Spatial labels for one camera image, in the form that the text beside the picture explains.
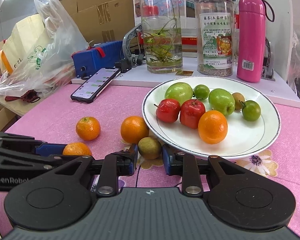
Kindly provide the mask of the orange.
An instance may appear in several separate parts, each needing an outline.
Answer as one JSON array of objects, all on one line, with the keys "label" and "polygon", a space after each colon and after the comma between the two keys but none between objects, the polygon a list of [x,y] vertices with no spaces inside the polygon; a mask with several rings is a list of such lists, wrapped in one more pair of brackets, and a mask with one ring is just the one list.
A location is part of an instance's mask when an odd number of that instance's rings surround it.
[{"label": "orange", "polygon": [[226,117],[219,111],[204,113],[198,123],[198,134],[203,142],[213,145],[223,141],[228,133]]},{"label": "orange", "polygon": [[93,155],[90,148],[82,142],[67,144],[63,150],[63,155]]},{"label": "orange", "polygon": [[149,128],[140,116],[129,116],[121,124],[122,139],[129,144],[137,144],[141,139],[149,136]]},{"label": "orange", "polygon": [[101,133],[100,123],[92,116],[83,117],[76,124],[76,133],[81,139],[92,141]]}]

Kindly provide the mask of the red wax apple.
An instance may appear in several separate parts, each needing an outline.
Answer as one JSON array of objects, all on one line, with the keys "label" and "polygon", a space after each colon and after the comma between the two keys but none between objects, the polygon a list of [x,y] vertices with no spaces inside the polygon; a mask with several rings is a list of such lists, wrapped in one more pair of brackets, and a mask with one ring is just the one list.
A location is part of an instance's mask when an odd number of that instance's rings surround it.
[{"label": "red wax apple", "polygon": [[187,100],[180,109],[180,123],[191,129],[197,129],[199,120],[205,112],[205,106],[201,101],[198,99]]},{"label": "red wax apple", "polygon": [[181,109],[180,103],[175,99],[164,99],[158,105],[155,113],[157,118],[166,123],[174,123],[177,121]]}]

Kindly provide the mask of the large green jujube fruit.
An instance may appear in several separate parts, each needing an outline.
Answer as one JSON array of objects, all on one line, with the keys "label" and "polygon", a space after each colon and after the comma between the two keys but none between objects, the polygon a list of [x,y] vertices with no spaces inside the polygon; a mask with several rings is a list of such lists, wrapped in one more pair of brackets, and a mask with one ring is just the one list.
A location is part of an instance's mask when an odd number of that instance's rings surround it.
[{"label": "large green jujube fruit", "polygon": [[193,90],[191,86],[184,82],[172,84],[165,92],[165,99],[174,99],[182,105],[185,101],[192,99]]}]

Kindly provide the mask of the small green lime fruit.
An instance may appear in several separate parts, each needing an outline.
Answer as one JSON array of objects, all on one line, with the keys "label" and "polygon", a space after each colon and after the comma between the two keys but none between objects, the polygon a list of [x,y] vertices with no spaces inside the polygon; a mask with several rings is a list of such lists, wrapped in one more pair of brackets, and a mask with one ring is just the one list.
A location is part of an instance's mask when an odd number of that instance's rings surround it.
[{"label": "small green lime fruit", "polygon": [[261,108],[259,104],[253,100],[240,101],[242,106],[242,115],[246,121],[257,121],[261,116]]}]

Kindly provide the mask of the pink floral table cloth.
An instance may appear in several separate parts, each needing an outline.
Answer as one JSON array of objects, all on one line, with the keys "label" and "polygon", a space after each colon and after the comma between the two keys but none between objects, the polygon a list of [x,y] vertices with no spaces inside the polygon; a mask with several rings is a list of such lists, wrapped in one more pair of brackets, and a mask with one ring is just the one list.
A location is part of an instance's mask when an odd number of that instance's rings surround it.
[{"label": "pink floral table cloth", "polygon": [[[8,132],[23,134],[49,143],[78,142],[75,126],[85,116],[95,117],[101,134],[88,142],[96,159],[125,147],[120,127],[129,116],[140,116],[148,88],[109,86],[91,104],[74,102],[70,96],[76,85],[67,85],[35,105],[13,124]],[[296,210],[289,227],[300,236],[300,108],[277,105],[281,116],[281,133],[262,159],[260,173],[285,185],[296,198]]]}]

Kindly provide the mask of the white plate blue rim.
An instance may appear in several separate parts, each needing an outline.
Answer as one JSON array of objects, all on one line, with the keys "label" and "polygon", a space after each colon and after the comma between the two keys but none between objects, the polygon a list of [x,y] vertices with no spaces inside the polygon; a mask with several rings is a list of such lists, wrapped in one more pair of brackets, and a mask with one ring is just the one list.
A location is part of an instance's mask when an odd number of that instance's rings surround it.
[{"label": "white plate blue rim", "polygon": [[[230,93],[239,92],[245,99],[253,100],[261,107],[261,116],[255,122],[246,121],[239,112],[227,118],[228,133],[223,141],[209,145],[200,139],[198,131],[179,121],[167,124],[157,119],[156,106],[164,99],[165,92],[174,83],[184,82],[191,87],[206,85],[211,90],[222,88]],[[178,150],[201,158],[219,155],[235,160],[257,154],[279,136],[281,118],[275,105],[259,90],[245,83],[216,76],[188,76],[163,82],[149,91],[142,102],[142,116],[149,129],[162,141]]]}]

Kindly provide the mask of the black smartphone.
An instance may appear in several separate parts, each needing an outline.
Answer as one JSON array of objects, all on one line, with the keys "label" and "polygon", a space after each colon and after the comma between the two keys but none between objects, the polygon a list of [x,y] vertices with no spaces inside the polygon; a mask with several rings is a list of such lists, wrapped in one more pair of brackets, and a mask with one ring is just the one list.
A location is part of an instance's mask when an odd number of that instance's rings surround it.
[{"label": "black smartphone", "polygon": [[71,100],[92,103],[120,73],[118,68],[101,68],[71,94]]}]

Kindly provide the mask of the small dark green fruit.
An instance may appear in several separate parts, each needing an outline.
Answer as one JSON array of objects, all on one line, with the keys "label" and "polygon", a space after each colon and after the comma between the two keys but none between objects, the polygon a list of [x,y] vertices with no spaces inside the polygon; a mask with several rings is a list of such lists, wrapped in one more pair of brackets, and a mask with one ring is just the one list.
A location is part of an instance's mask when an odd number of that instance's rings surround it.
[{"label": "small dark green fruit", "polygon": [[199,100],[206,100],[209,97],[210,89],[206,85],[197,85],[193,90],[193,94]]}]

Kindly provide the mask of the large translucent plastic bag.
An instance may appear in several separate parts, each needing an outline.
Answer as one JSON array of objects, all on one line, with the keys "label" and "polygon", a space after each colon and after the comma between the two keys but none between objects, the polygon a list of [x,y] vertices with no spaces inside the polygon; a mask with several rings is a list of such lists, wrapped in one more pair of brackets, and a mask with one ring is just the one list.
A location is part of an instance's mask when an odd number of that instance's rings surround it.
[{"label": "large translucent plastic bag", "polygon": [[30,90],[46,95],[66,85],[75,75],[72,54],[88,47],[59,0],[34,0],[34,5],[51,43],[37,56],[36,63],[22,61],[12,74],[5,70],[0,78],[0,95],[21,97]]}]

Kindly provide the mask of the small brown longan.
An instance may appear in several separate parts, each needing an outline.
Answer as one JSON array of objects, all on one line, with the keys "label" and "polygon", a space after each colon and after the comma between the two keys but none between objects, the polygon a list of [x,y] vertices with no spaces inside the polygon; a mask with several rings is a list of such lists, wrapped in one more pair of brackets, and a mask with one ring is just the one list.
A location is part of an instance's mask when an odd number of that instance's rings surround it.
[{"label": "small brown longan", "polygon": [[235,92],[232,94],[235,100],[235,110],[240,111],[245,106],[245,98],[241,93]]}]

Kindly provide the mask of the gold label plate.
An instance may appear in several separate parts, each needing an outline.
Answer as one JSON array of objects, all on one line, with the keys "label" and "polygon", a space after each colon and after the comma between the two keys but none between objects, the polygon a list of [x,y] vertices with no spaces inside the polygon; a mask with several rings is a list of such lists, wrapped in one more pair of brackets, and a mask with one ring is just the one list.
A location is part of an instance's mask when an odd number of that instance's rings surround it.
[{"label": "gold label plate", "polygon": [[176,72],[176,75],[178,76],[192,76],[193,71],[190,70],[179,70]]}]

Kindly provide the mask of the blue plastic box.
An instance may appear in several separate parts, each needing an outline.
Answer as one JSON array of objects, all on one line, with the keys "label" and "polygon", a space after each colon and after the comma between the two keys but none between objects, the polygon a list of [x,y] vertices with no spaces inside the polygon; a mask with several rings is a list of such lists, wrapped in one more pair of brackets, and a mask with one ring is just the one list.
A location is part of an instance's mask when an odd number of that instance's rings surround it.
[{"label": "blue plastic box", "polygon": [[112,41],[72,54],[77,78],[89,79],[101,68],[114,68],[123,58],[122,41]]}]

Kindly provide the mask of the cream paper bag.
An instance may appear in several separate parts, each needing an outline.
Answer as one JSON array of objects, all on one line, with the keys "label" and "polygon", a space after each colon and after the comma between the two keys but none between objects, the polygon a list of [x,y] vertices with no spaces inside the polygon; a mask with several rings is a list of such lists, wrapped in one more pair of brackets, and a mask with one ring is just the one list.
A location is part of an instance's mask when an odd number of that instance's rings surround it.
[{"label": "cream paper bag", "polygon": [[50,43],[51,38],[41,16],[28,16],[14,25],[5,41],[0,51],[3,66],[8,74],[12,74],[22,61],[36,63],[37,56],[46,51]]}]

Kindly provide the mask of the grey metal stand right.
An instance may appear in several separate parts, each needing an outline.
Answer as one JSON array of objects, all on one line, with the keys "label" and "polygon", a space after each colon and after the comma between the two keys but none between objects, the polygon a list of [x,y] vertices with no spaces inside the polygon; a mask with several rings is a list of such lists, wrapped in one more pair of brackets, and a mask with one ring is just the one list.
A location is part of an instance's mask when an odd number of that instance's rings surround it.
[{"label": "grey metal stand right", "polygon": [[261,78],[265,80],[275,81],[273,69],[273,53],[271,52],[271,43],[266,38],[263,58],[263,70]]}]

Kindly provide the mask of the cardboard box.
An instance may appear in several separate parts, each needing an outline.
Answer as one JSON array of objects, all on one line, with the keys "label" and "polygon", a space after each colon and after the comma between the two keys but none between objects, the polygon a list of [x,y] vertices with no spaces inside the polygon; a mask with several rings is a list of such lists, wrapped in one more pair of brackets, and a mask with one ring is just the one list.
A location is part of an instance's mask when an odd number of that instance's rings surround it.
[{"label": "cardboard box", "polygon": [[120,41],[135,26],[133,0],[60,0],[87,42]]}]

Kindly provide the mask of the red cap plastic bottle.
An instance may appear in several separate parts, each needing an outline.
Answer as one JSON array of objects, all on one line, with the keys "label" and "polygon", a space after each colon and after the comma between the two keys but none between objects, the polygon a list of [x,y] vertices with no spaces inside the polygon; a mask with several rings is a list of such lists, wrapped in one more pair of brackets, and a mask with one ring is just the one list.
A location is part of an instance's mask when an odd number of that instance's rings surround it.
[{"label": "red cap plastic bottle", "polygon": [[142,7],[142,17],[153,17],[159,15],[159,8],[156,5],[144,5]]}]

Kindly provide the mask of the clear jar with label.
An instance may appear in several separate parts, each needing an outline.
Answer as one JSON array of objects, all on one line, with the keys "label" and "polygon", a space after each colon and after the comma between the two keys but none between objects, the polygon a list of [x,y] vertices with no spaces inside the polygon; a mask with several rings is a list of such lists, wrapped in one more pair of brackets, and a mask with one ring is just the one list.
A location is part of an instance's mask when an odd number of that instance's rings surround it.
[{"label": "clear jar with label", "polygon": [[227,77],[234,64],[234,0],[194,0],[198,72]]}]

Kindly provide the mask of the glass vase with plant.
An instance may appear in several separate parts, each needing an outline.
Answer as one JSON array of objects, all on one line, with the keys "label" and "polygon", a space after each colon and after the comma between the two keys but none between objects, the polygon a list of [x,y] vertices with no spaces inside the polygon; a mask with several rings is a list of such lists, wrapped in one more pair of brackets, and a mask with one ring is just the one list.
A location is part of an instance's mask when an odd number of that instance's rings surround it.
[{"label": "glass vase with plant", "polygon": [[[163,74],[183,67],[180,0],[139,0],[147,70]],[[159,15],[142,17],[144,5],[156,5]]]}]

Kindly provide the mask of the pink thermos bottle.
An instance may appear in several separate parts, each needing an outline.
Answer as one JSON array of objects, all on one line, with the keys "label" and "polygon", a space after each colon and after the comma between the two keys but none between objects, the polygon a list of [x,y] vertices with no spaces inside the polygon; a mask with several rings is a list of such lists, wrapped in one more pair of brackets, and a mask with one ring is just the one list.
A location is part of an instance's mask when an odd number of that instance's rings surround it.
[{"label": "pink thermos bottle", "polygon": [[239,0],[239,46],[237,77],[257,83],[263,71],[267,21],[275,21],[275,12],[265,0]]}]

